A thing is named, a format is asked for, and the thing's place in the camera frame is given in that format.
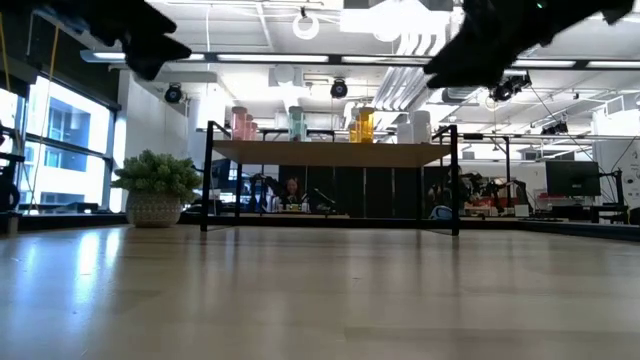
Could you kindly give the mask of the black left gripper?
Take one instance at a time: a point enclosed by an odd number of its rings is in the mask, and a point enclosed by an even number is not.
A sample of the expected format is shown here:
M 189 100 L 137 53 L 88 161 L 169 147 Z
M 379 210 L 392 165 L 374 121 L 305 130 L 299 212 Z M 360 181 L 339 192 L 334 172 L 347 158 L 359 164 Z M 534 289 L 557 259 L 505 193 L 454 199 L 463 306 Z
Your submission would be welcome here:
M 127 66 L 147 81 L 154 80 L 166 62 L 192 54 L 164 35 L 173 34 L 176 23 L 144 0 L 38 0 L 29 7 L 75 33 L 89 32 L 107 46 L 120 41 Z

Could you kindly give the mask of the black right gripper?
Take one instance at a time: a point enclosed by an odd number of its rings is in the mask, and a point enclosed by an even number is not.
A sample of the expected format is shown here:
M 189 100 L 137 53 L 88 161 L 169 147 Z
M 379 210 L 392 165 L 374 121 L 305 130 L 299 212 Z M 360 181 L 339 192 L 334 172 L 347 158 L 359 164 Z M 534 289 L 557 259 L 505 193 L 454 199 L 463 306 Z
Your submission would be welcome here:
M 633 0 L 464 0 L 459 32 L 423 67 L 425 74 L 436 74 L 427 86 L 492 87 L 502 72 L 449 72 L 504 68 L 510 55 L 547 46 L 557 34 L 596 13 L 613 25 L 633 7 Z

